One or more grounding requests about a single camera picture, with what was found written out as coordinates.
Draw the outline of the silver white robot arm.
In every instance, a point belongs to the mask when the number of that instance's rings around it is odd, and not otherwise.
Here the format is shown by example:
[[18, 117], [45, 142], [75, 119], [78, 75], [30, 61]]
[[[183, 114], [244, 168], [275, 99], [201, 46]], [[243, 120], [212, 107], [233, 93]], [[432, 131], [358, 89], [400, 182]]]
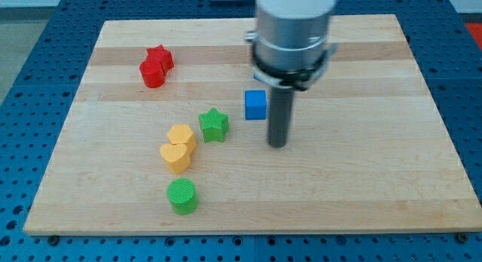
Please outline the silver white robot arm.
[[328, 27], [337, 0], [255, 0], [254, 77], [271, 87], [305, 91], [326, 70], [335, 46]]

